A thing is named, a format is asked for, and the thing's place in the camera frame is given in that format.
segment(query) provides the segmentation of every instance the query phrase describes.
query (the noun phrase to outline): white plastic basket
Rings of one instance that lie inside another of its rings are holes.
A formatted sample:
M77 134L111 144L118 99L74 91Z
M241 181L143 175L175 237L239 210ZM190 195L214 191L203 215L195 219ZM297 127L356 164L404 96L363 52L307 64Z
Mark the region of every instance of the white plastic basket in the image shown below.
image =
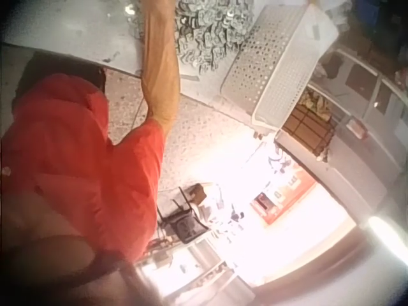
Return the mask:
M221 94L252 115L254 125L280 129L319 58L337 39L317 6L266 6L226 77Z

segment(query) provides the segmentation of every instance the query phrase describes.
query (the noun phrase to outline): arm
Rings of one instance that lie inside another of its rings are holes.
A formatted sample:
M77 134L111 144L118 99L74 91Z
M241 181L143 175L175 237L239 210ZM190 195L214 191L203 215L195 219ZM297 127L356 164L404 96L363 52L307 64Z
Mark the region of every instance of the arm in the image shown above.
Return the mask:
M180 100L180 74L174 42L175 0L142 0L145 13L145 57L142 90L149 111L170 132Z

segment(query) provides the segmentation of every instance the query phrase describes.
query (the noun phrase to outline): black chair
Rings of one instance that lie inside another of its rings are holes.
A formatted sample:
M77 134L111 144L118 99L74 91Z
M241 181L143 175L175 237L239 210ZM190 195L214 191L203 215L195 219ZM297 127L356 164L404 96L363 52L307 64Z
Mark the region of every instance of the black chair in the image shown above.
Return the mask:
M184 209L175 200L172 200L178 207L176 212L170 214L168 217L163 217L159 208L157 208L157 212L161 219L160 226L164 228L170 225L178 239L180 239L183 244L189 244L210 229L200 222L183 190L180 187L179 189L189 208Z

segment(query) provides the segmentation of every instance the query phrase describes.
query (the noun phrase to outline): table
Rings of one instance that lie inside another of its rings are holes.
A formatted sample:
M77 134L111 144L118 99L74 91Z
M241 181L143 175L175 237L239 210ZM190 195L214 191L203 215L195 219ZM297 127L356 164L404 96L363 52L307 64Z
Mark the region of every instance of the table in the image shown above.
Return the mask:
M255 0L254 19L266 4L301 4L304 0ZM3 42L76 57L128 75L140 77L143 45L132 33L124 7L128 0L37 0L16 7ZM270 131L251 124L251 116L221 96L221 85L235 59L230 54L219 69L203 76L180 63L181 92L257 132Z

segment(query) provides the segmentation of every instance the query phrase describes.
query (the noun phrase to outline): bright light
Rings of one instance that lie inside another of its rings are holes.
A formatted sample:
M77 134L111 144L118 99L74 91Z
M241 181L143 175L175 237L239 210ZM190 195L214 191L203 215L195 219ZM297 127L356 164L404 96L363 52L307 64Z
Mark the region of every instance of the bright light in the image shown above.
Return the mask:
M384 220L371 217L368 224L387 248L408 266L408 248L398 233Z
M133 9L133 4L129 4L129 5L125 6L125 12L126 12L128 15L134 15L134 14L136 14L136 11Z

